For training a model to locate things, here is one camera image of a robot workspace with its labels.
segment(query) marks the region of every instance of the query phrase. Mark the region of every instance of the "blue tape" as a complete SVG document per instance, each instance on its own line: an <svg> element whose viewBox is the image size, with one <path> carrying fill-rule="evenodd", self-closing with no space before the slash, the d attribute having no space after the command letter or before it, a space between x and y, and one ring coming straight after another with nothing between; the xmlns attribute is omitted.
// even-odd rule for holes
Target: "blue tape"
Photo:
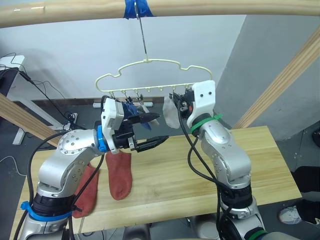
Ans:
<svg viewBox="0 0 320 240"><path fill-rule="evenodd" d="M32 208L30 207L29 205L29 202L28 201L24 201L23 203L21 203L21 209L22 210L27 210L29 215L34 218L35 220L37 221L41 221L41 222L53 222L53 221L58 221L58 220L61 220L61 219L65 219L65 218L68 218L69 216L72 215L72 211L66 213L66 214L63 214L63 215L59 215L59 216L40 216L38 214L36 214Z"/></svg>
<svg viewBox="0 0 320 240"><path fill-rule="evenodd" d="M135 2L138 8L139 17L154 17L149 6L147 0L124 0L125 1L125 10L124 10L124 18L125 19L135 19L137 18L136 10L135 10Z"/></svg>
<svg viewBox="0 0 320 240"><path fill-rule="evenodd" d="M105 141L104 141L104 135L102 133L102 126L101 125L99 125L97 127L96 136L98 138L98 143L99 143L98 149L99 149L99 151L106 153L108 151L108 148L107 148L107 145L105 144Z"/></svg>

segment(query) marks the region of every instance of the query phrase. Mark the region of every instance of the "table top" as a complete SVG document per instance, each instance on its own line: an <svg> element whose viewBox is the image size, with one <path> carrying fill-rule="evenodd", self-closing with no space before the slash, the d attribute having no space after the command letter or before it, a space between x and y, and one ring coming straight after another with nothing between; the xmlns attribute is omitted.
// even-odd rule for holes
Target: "table top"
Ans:
<svg viewBox="0 0 320 240"><path fill-rule="evenodd" d="M266 126L234 129L231 132L237 144L246 151L251 159L252 194L258 205L301 197ZM110 195L108 168L104 161L99 172L96 206L89 216L73 219L74 232L86 233L215 213L217 209L216 187L189 168L187 163L189 148L184 136L172 136L154 149L140 153L133 151L131 155L132 189L130 194L120 201L114 200ZM197 149L212 167L211 160L202 152L200 144L197 144ZM35 154L31 169L34 189L38 182L39 168L52 153L53 150L48 150ZM99 158L91 161L93 166L98 165ZM199 171L206 173L194 154L192 154L192 163ZM20 204L28 199L29 191L26 180L10 239L23 213Z"/></svg>

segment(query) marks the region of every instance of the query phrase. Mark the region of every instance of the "wooden rod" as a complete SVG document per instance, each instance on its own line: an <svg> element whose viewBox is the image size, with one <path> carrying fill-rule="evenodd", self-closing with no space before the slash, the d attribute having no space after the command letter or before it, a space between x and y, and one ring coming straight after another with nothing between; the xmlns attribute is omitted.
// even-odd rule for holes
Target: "wooden rod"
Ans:
<svg viewBox="0 0 320 240"><path fill-rule="evenodd" d="M147 0L154 16L320 16L319 0ZM0 7L0 28L90 19L123 18L124 0L57 0Z"/></svg>
<svg viewBox="0 0 320 240"><path fill-rule="evenodd" d="M3 117L4 119L37 136L38 138L43 140L56 134L55 131L45 125L42 121L32 116L13 101L10 101L1 93L0 106L0 117ZM56 137L48 141L48 143L57 147L59 139L60 137Z"/></svg>
<svg viewBox="0 0 320 240"><path fill-rule="evenodd" d="M319 56L320 27L233 128L249 127Z"/></svg>

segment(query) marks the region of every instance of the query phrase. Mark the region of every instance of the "gray floor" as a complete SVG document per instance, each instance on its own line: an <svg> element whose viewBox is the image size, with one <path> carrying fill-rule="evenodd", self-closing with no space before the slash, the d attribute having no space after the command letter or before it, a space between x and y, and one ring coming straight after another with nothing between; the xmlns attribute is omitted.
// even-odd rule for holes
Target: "gray floor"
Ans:
<svg viewBox="0 0 320 240"><path fill-rule="evenodd" d="M45 110L57 120L63 123L63 119L56 113L52 107L46 107ZM93 128L96 120L100 119L100 110L92 106L69 106L62 108L63 111L79 113L77 124L86 128ZM152 112L162 113L162 105L155 104L150 108ZM150 138L157 135L181 135L179 129L167 127L163 117L159 118L160 126L154 127L152 131L137 125L134 127L137 139ZM291 171L299 166L320 166L320 148L311 140L313 130L320 128L317 123L303 132L298 133L290 139L277 142L280 151ZM12 155L16 158L18 168L21 173L26 172L27 160L32 150L39 144L40 140L36 137L25 137L21 145L12 145L16 135L17 127L11 123L0 121L0 159ZM11 160L5 160L0 163L0 185L2 198L0 198L0 240L9 239L12 222L15 216L16 206L18 204L20 192L25 178L17 175L14 163ZM295 200L272 203L259 206L264 224L269 232L280 231L290 234L302 240L320 239L320 229L306 222L297 225L285 225L278 221L277 212L285 206L290 206ZM109 229L104 231L105 240L121 240L123 228ZM186 219L174 219L170 221L154 223L150 229L152 240L164 240L174 238L193 238L195 237L187 225ZM95 232L91 236L79 235L80 240L101 240L102 233Z"/></svg>

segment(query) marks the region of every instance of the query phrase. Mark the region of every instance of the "white plastic hanger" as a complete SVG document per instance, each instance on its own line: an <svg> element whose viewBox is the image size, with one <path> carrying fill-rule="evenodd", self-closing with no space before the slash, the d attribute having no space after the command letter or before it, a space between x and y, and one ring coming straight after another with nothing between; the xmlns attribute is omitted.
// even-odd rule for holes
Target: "white plastic hanger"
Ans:
<svg viewBox="0 0 320 240"><path fill-rule="evenodd" d="M195 69L201 69L201 70L205 70L209 73L210 75L210 78L209 80L212 80L213 78L213 74L212 72L204 67L204 66L198 66L198 65L190 65L188 66L187 68L183 68L181 67L181 63L178 62L178 61L174 61L174 60L169 60L169 59L157 59L157 58L148 58L148 54L147 54L147 49L146 49L146 43L145 43L145 37L144 37L144 31L143 31L143 28L142 28L142 23L141 23L141 18L139 17L139 14L138 14L138 7L137 7L137 2L134 1L134 9L135 9L135 14L136 14L136 18L138 19L138 21L140 22L140 28L141 28L141 35L142 35L142 41L143 41L143 46L144 46L144 53L145 53L145 59L142 60L142 61L135 61L135 62L132 62L132 63L129 63L127 65L124 65L122 67L120 67L118 69L118 74L116 75L113 75L111 73L107 73L107 74L104 74L100 77L98 77L96 80L95 80L95 87L96 89L98 89L100 92L106 92L106 93L110 93L111 95L114 96L114 93L115 92L122 92L124 95L127 95L127 91L134 91L135 93L139 94L139 90L147 90L148 92L151 91L151 89L160 89L160 91L163 91L164 88L172 88L173 90L176 89L176 87L178 86L184 86L185 88L188 88L190 85L192 84L195 84L195 82L189 82L189 83L181 83L181 84L170 84L170 85L159 85L159 86L146 86L146 87L135 87L135 88L123 88L123 89L113 89L113 90L105 90L105 89L101 89L99 86L98 86L98 83L101 79L103 78L106 78L108 76L111 76L113 78L119 78L122 73L121 71L125 68L128 68L128 67L131 67L133 65L137 65L137 64L148 64L148 63L151 63L151 62L166 62L166 63L173 63L173 64L177 64L179 69L180 70L183 70L183 71L188 71L189 69L191 68L195 68Z"/></svg>

